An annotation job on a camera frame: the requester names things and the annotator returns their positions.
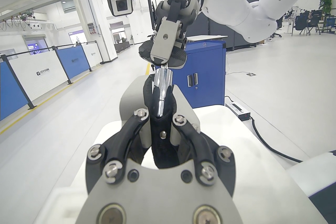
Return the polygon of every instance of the white desk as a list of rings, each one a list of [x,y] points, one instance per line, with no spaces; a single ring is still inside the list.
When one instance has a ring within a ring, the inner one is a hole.
[[[233,200],[244,224],[327,224],[285,169],[228,108],[218,105],[194,111],[201,121],[201,130],[234,152],[237,179]],[[121,121],[107,124],[95,144],[103,143],[120,128]],[[143,166],[156,168],[150,151]],[[58,194],[58,199],[57,194],[50,197],[36,223],[65,223],[60,218],[65,215],[66,223],[75,223],[85,201],[85,162],[71,187]]]
[[[187,37],[188,41],[195,42],[195,41],[202,41],[202,40],[209,40],[209,39],[218,39],[228,37],[227,35],[196,35]]]

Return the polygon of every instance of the green plant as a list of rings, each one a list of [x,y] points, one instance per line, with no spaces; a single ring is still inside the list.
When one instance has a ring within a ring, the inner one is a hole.
[[[331,12],[331,0],[319,0],[319,8],[322,9],[322,14],[327,15]]]

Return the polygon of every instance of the chrome cylinder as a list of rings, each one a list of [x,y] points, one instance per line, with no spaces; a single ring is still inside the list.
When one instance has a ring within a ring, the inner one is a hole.
[[[165,99],[167,95],[167,89],[172,85],[173,71],[168,69],[167,65],[161,66],[156,69],[154,78],[154,88],[157,87],[160,92],[159,104],[156,112],[156,116],[162,117],[163,108],[165,105]]]

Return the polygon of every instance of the joyson logo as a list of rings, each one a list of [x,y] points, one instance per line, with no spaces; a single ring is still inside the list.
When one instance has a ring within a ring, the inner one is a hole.
[[[36,74],[37,74],[37,76],[41,76],[41,75],[47,74],[49,72],[50,72],[50,70],[49,70],[49,68],[47,68],[47,69],[36,72]]]

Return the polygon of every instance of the floor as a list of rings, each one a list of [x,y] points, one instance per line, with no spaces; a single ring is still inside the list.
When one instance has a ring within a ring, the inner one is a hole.
[[[295,33],[229,52],[226,95],[251,111],[275,149],[302,160],[335,150],[334,50],[335,35]],[[0,136],[1,223],[33,223],[51,190],[71,185],[99,131],[120,119],[123,92],[146,68],[132,46]],[[284,168],[295,164],[274,156]]]

